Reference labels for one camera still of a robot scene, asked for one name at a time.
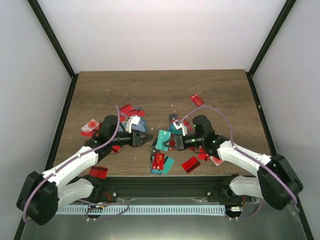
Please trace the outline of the teal VIP card front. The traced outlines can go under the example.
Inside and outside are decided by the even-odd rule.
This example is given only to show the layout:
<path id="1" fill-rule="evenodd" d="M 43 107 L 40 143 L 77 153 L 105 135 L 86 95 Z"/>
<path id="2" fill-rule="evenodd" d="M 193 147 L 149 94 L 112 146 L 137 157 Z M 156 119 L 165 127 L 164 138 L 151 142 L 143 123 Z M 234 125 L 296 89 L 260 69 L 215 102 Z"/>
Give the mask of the teal VIP card front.
<path id="1" fill-rule="evenodd" d="M 168 151 L 168 147 L 164 145 L 166 141 L 171 138 L 171 132 L 166 130 L 159 130 L 155 148 L 160 151 Z"/>

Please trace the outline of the lone red card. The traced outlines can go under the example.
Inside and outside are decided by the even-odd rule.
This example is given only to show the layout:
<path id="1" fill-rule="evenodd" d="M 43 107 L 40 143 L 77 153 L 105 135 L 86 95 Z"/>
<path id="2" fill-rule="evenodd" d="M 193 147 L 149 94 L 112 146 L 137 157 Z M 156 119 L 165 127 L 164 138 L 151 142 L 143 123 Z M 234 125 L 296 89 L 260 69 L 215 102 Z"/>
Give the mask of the lone red card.
<path id="1" fill-rule="evenodd" d="M 197 106 L 200 107 L 205 104 L 202 98 L 198 94 L 193 94 L 189 97 L 189 99 Z"/>

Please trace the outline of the blue leather card holder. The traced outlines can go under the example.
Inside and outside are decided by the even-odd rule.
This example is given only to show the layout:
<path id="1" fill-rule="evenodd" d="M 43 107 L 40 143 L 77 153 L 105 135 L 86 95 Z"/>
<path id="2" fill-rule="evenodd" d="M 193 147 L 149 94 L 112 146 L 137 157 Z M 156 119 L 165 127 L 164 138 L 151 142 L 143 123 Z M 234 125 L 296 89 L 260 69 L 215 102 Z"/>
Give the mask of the blue leather card holder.
<path id="1" fill-rule="evenodd" d="M 127 121 L 128 120 L 125 120 L 125 121 L 123 121 L 123 122 L 121 122 L 119 124 L 118 132 L 127 132 L 126 131 Z M 140 121 L 139 121 L 138 125 L 133 125 L 132 126 L 132 132 L 133 131 L 140 131 L 140 132 L 143 132 L 143 133 L 147 133 L 148 132 L 148 128 L 147 128 L 146 122 L 143 119 L 140 118 Z"/>

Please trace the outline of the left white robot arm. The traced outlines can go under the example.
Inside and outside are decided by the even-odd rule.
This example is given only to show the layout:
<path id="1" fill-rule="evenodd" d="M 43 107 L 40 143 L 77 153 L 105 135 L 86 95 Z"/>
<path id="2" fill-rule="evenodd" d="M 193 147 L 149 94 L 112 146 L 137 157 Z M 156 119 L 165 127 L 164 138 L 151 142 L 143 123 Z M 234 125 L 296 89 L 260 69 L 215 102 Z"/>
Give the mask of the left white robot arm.
<path id="1" fill-rule="evenodd" d="M 105 117 L 93 135 L 71 157 L 42 173 L 31 172 L 25 179 L 16 206 L 22 211 L 25 223 L 48 223 L 57 210 L 75 201 L 97 202 L 102 196 L 102 182 L 96 176 L 79 177 L 84 170 L 95 166 L 112 152 L 113 146 L 138 148 L 153 139 L 149 133 L 132 129 L 139 123 L 131 117 L 124 131 L 115 115 Z"/>

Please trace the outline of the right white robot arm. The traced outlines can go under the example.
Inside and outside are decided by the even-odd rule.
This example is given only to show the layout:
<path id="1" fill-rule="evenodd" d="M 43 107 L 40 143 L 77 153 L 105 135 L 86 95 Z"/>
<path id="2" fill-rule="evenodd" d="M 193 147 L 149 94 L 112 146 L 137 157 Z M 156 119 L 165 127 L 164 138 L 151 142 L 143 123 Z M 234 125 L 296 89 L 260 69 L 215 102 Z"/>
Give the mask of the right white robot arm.
<path id="1" fill-rule="evenodd" d="M 298 203 L 303 184 L 283 155 L 260 154 L 235 144 L 231 138 L 215 133 L 205 115 L 194 117 L 192 123 L 194 132 L 189 133 L 180 120 L 174 120 L 172 125 L 182 133 L 172 135 L 169 131 L 160 131 L 156 148 L 163 151 L 170 147 L 176 151 L 202 148 L 209 157 L 249 172 L 251 177 L 237 175 L 222 188 L 223 198 L 229 202 L 246 195 L 261 198 L 276 210 Z"/>

